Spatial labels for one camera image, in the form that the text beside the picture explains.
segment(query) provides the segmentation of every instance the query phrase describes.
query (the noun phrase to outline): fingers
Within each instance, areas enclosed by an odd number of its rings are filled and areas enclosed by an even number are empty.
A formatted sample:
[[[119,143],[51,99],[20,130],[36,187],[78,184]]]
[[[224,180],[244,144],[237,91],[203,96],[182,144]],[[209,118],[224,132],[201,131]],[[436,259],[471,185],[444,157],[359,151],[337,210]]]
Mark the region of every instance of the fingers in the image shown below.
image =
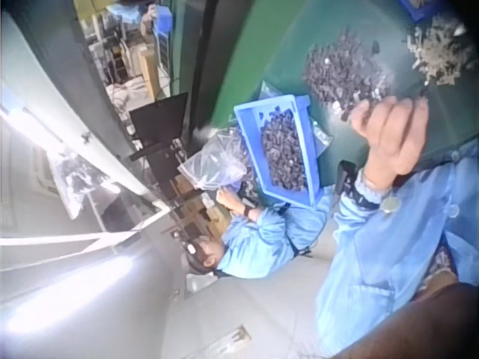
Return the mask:
[[[411,125],[406,133],[404,144],[401,148],[399,157],[403,167],[402,173],[407,174],[418,163],[422,150],[426,143],[427,122],[429,120],[429,105],[426,99],[420,99],[412,114]]]
[[[366,115],[369,107],[369,101],[365,99],[351,111],[351,127],[363,137],[366,137]]]
[[[400,152],[411,113],[412,101],[410,99],[399,101],[391,110],[382,129],[379,144],[387,155],[393,156]]]
[[[382,129],[391,113],[393,107],[396,105],[397,99],[394,96],[386,97],[384,101],[377,104],[367,122],[367,141],[371,146],[378,146]]]

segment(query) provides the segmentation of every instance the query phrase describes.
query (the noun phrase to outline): pile of silver parts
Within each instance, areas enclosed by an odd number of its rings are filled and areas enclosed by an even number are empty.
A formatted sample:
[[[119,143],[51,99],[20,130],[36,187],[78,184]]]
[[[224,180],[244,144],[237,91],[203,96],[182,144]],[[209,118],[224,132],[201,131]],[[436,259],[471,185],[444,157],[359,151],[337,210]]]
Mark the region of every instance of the pile of silver parts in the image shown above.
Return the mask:
[[[462,70],[472,70],[478,65],[476,48],[463,36],[465,29],[457,19],[433,17],[430,28],[423,31],[415,28],[409,35],[407,46],[414,53],[413,69],[426,74],[427,82],[438,85],[455,85]]]

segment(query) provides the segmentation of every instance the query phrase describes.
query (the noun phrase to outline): blue plastic tray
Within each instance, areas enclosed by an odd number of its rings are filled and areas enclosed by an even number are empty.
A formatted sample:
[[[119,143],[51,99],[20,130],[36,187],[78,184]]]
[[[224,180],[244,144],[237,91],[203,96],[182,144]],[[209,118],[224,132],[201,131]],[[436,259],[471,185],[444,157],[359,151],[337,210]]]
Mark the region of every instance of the blue plastic tray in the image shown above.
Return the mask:
[[[444,0],[431,0],[430,3],[426,3],[425,6],[415,8],[412,6],[410,0],[399,1],[406,8],[412,19],[416,22],[436,15],[436,13],[441,10],[442,5],[444,4]]]
[[[304,208],[316,208],[323,194],[320,188],[314,134],[308,115],[310,103],[307,95],[285,95],[234,106],[234,113],[248,146],[263,193]],[[293,112],[308,184],[308,188],[304,191],[290,191],[273,185],[269,175],[268,161],[261,146],[261,128],[271,119],[269,113],[274,112],[277,106],[281,112],[288,109]]]

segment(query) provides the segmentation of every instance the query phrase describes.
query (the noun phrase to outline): plastic bag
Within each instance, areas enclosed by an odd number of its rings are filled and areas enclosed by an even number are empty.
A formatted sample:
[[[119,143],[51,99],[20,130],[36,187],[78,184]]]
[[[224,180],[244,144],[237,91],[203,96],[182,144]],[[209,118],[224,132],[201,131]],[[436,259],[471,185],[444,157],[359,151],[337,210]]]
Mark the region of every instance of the plastic bag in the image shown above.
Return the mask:
[[[241,135],[238,131],[218,131],[203,149],[178,166],[178,170],[195,188],[216,190],[238,182],[246,174],[241,156]]]
[[[277,88],[274,88],[268,82],[261,83],[261,90],[259,99],[268,99],[270,97],[281,96],[283,93]],[[309,117],[311,125],[313,126],[314,144],[316,145],[316,156],[319,157],[321,153],[331,144],[333,137],[327,135],[320,127],[317,121]]]
[[[78,217],[89,192],[106,183],[113,185],[108,176],[71,150],[47,156],[58,193],[71,219]]]

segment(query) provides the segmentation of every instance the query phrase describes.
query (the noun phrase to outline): wrist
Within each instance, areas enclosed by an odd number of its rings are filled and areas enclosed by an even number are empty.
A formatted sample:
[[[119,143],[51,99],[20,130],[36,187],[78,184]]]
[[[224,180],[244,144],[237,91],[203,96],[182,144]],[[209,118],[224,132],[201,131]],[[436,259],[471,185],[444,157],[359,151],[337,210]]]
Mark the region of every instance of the wrist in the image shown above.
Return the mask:
[[[364,184],[373,191],[387,191],[392,187],[396,174],[369,158],[363,170]]]
[[[243,214],[245,212],[246,205],[243,202],[235,203],[233,210]]]

